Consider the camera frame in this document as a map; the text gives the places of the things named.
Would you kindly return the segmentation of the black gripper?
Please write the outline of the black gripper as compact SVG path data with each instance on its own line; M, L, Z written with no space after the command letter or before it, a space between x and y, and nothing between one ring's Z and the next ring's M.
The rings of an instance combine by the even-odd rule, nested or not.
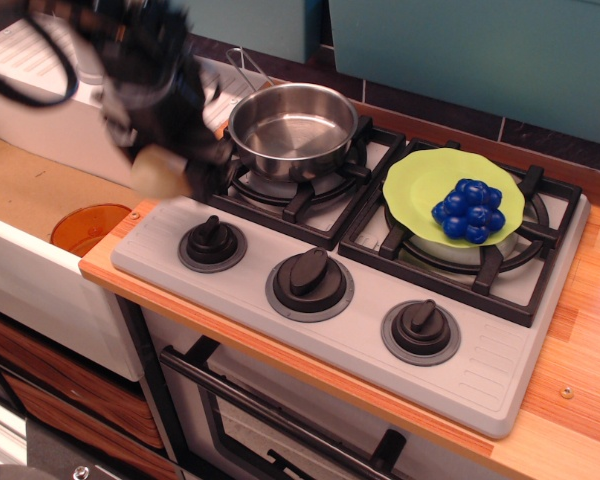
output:
M100 57L105 72L102 112L107 133L130 165L149 145L187 160L187 197L208 203L234 175L230 147L203 119L202 66L192 55L154 62L140 54Z

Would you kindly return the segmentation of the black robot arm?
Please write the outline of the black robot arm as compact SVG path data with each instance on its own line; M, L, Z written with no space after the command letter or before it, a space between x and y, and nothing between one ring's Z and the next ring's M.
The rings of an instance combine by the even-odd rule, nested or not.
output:
M206 203L228 187L231 147L206 126L201 66L190 52L185 13L166 1L29 1L65 20L75 47L104 72L102 112L113 143L146 197Z

